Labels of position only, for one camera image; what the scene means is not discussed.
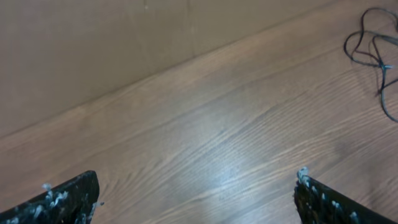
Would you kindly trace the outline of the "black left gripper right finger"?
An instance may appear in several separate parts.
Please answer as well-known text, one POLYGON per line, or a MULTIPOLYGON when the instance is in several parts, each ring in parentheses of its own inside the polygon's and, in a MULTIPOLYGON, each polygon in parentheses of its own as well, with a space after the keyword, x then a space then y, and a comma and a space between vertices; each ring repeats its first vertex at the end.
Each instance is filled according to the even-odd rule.
POLYGON ((306 167, 297 172, 294 202, 303 224, 395 224, 313 179, 306 167))

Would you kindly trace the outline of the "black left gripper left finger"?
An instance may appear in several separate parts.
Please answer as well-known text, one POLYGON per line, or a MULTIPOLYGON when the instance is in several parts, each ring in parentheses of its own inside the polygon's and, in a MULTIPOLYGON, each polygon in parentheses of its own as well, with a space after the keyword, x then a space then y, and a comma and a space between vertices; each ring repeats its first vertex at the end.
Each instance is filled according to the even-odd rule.
POLYGON ((1 212, 1 224, 90 224, 100 185, 95 171, 88 170, 56 187, 46 183, 45 192, 1 212))

